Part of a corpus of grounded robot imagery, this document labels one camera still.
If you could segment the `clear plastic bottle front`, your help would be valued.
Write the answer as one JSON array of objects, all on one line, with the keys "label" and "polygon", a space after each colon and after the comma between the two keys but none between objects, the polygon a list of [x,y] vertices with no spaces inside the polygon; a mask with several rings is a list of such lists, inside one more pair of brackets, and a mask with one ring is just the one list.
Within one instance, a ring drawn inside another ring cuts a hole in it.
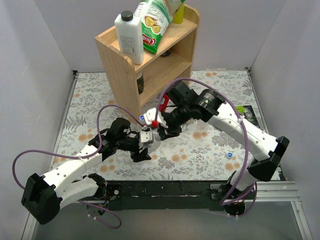
[{"label": "clear plastic bottle front", "polygon": [[153,133],[153,142],[147,146],[148,153],[156,151],[161,145],[161,137],[158,133]]}]

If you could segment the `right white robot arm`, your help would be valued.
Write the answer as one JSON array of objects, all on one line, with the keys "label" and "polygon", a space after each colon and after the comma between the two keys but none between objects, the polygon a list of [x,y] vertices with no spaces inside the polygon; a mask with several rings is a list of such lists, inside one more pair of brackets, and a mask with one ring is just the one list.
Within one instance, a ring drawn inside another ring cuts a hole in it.
[{"label": "right white robot arm", "polygon": [[158,134],[162,141],[182,132],[181,126],[190,119],[201,120],[225,132],[244,146],[245,156],[241,170],[235,171],[227,183],[216,193],[222,205],[231,204],[245,196],[245,190],[257,181],[271,180],[289,146],[285,136],[275,137],[259,129],[239,114],[226,96],[209,85],[197,94],[185,83],[184,78],[171,82],[163,91],[175,104],[171,112],[156,112],[162,119]]}]

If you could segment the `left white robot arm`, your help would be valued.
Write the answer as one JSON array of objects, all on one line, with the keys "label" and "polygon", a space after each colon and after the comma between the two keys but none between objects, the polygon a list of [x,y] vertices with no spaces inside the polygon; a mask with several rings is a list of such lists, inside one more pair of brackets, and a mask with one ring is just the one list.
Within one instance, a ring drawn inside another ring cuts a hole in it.
[{"label": "left white robot arm", "polygon": [[45,225],[53,220],[63,207],[84,198],[107,199],[110,191],[107,181],[96,173],[83,173],[102,163],[118,150],[130,152],[135,163],[150,160],[148,146],[154,142],[152,131],[143,127],[132,131],[131,123],[118,117],[99,132],[71,159],[43,174],[34,173],[26,182],[21,203],[29,213]]}]

